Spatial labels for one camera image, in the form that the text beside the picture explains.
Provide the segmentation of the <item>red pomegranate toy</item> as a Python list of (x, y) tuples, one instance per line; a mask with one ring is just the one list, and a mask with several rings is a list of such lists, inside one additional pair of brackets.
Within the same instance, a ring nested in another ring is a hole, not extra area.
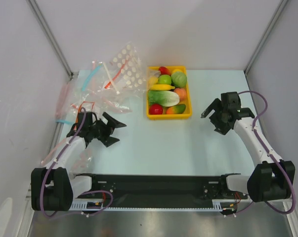
[(160, 104), (153, 104), (149, 108), (150, 115), (162, 115), (163, 114), (163, 106)]

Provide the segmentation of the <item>green lettuce toy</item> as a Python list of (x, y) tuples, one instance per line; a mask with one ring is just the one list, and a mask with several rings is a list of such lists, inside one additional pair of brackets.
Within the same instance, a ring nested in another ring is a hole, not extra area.
[(149, 106), (159, 104), (163, 107), (175, 106), (180, 102), (179, 95), (173, 91), (153, 91), (147, 92)]

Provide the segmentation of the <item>white dotted zip bag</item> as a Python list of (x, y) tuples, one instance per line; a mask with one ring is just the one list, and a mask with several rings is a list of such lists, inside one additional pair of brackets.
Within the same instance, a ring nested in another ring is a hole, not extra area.
[(102, 96), (132, 96), (146, 89), (146, 66), (130, 41), (101, 62), (96, 79), (96, 91)]

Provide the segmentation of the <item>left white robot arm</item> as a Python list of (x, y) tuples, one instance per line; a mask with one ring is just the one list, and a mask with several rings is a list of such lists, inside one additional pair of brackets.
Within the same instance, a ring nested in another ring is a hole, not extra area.
[(35, 211), (68, 211), (73, 200), (85, 194), (93, 198), (99, 193), (99, 185), (89, 175), (75, 175), (74, 164), (94, 139), (109, 147), (119, 141), (112, 136), (116, 128), (126, 124), (104, 112), (102, 118), (84, 109), (72, 125), (59, 154), (44, 167), (31, 173), (31, 205)]

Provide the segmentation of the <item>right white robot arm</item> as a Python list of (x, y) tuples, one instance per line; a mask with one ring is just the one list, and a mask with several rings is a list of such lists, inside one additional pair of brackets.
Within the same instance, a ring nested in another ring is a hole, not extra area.
[(255, 126), (257, 120), (251, 109), (242, 107), (238, 92), (221, 94), (221, 98), (214, 99), (201, 117), (209, 117), (215, 131), (221, 135), (234, 130), (255, 166), (250, 176), (226, 175), (226, 181), (218, 186), (222, 197), (230, 198), (236, 191), (249, 195), (254, 202), (288, 199), (293, 196), (296, 171), (294, 164), (284, 161), (270, 146)]

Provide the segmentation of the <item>pink dotted bag front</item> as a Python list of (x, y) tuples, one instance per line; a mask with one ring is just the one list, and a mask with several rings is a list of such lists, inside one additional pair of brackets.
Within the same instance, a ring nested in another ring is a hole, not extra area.
[(94, 157), (92, 151), (91, 149), (85, 149), (72, 165), (70, 172), (73, 174), (90, 173), (93, 171), (93, 165)]

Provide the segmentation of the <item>yellow plastic tray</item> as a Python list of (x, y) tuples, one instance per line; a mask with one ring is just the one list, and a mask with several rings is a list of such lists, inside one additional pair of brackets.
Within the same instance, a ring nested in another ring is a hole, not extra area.
[[(147, 76), (148, 78), (150, 77), (159, 77), (161, 75), (160, 71), (158, 70), (159, 66), (152, 66), (152, 67), (148, 67), (147, 68)], [(170, 70), (171, 75), (175, 72), (183, 72), (186, 74), (186, 68), (184, 66), (167, 66), (167, 68)], [(184, 87), (184, 89), (187, 92), (187, 98), (183, 101), (180, 101), (178, 104), (185, 104), (186, 105), (186, 110), (184, 113), (182, 114), (178, 114), (178, 115), (166, 115), (166, 110), (169, 107), (163, 107), (163, 114), (162, 115), (150, 115), (149, 114), (149, 104), (148, 104), (148, 99), (147, 99), (147, 95), (146, 95), (146, 114), (147, 117), (151, 120), (162, 120), (162, 119), (187, 119), (189, 117), (192, 116), (192, 105), (191, 105), (191, 99), (190, 99), (190, 92), (189, 92), (189, 88), (188, 88), (188, 82), (186, 84), (186, 86)]]

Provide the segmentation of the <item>mango toy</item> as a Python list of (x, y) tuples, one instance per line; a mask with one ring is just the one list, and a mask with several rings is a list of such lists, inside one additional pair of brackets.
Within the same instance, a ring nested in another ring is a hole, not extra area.
[(171, 106), (167, 108), (166, 115), (178, 115), (184, 113), (186, 110), (185, 104), (177, 104), (175, 106)]

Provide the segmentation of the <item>peach toy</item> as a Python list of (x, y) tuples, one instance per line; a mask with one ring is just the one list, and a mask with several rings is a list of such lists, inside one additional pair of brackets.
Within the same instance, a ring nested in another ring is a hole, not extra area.
[(184, 88), (176, 88), (174, 92), (179, 96), (180, 101), (183, 101), (187, 98), (187, 92)]

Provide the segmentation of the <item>yellow banana toy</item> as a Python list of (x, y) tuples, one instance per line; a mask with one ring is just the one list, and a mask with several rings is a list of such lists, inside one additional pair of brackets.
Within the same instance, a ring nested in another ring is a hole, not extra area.
[(169, 84), (154, 84), (150, 87), (150, 90), (153, 91), (169, 91), (174, 89), (175, 87)]

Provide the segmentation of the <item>green lime toy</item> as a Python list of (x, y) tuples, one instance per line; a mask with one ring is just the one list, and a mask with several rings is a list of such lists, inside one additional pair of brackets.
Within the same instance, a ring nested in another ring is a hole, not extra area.
[(168, 84), (171, 85), (172, 80), (171, 80), (171, 76), (169, 75), (160, 75), (158, 77), (158, 84)]

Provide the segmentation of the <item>red strawberry toy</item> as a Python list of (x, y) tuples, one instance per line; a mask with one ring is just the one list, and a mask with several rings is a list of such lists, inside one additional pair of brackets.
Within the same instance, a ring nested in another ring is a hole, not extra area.
[(158, 68), (158, 70), (160, 71), (161, 75), (171, 76), (171, 72), (167, 67), (161, 66)]

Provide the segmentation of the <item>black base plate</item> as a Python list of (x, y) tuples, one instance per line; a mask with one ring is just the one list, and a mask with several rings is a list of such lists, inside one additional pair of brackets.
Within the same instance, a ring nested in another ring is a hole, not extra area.
[(230, 191), (225, 176), (158, 176), (92, 174), (92, 187), (81, 198), (106, 197), (105, 203), (131, 207), (175, 206), (176, 202), (196, 207), (204, 200), (247, 199), (247, 194)]

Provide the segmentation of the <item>right aluminium frame post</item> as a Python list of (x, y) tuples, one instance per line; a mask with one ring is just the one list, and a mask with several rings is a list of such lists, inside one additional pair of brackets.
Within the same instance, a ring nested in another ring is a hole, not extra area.
[(278, 23), (282, 13), (284, 12), (285, 8), (287, 7), (288, 3), (290, 2), (290, 0), (281, 0), (276, 8), (276, 10), (274, 11), (262, 37), (260, 38), (253, 54), (251, 55), (245, 69), (244, 69), (244, 74), (245, 76), (248, 75), (248, 73), (250, 72), (253, 64), (255, 63), (257, 57), (259, 56), (259, 54), (261, 53), (261, 51), (263, 50), (264, 45), (266, 44), (267, 40), (269, 39), (270, 35), (272, 34), (276, 24)]

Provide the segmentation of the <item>left aluminium frame post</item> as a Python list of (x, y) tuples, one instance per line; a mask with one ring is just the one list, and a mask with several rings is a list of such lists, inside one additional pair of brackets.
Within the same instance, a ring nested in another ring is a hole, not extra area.
[(73, 72), (61, 50), (59, 43), (57, 42), (45, 16), (43, 15), (39, 4), (36, 0), (26, 0), (28, 6), (30, 7), (35, 19), (37, 20), (42, 32), (46, 36), (52, 50), (54, 51), (56, 57), (58, 58), (59, 62), (61, 63), (62, 68), (66, 72), (69, 79), (72, 79)]

